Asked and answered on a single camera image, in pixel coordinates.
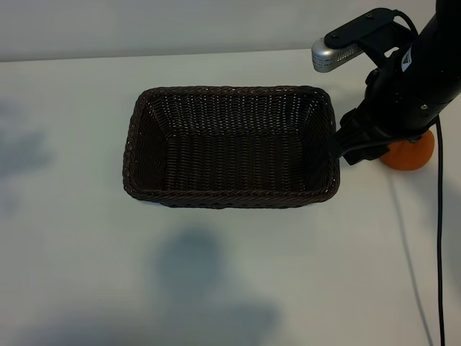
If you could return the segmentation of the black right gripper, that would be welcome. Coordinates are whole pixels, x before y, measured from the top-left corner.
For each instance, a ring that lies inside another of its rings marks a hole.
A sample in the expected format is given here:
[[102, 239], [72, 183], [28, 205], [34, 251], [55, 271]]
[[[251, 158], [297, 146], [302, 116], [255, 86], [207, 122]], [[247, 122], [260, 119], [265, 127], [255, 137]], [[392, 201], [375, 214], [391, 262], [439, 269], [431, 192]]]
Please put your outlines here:
[[425, 76], [400, 68], [370, 72], [366, 79], [366, 109], [353, 109], [343, 116], [340, 128], [327, 142], [331, 157], [344, 157], [352, 166], [389, 152], [388, 145], [378, 146], [376, 122], [401, 138], [422, 133], [445, 108], [443, 78], [441, 73]]

